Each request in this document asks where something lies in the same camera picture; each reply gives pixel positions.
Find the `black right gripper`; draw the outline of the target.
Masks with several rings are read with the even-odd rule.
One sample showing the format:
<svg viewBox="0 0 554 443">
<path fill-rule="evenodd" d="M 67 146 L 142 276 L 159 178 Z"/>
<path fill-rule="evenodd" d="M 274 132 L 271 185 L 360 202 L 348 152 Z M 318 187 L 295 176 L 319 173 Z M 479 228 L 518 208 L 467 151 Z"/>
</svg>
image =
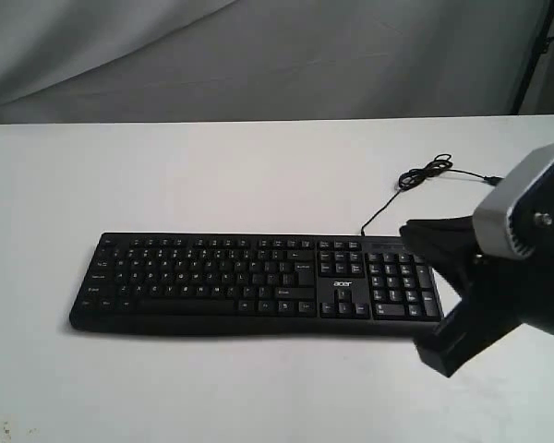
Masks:
<svg viewBox="0 0 554 443">
<path fill-rule="evenodd" d="M 451 377 L 520 325 L 554 337 L 554 254 L 510 260 L 480 252 L 472 217 L 409 220 L 405 247 L 463 299 L 414 344 L 422 363 Z"/>
</svg>

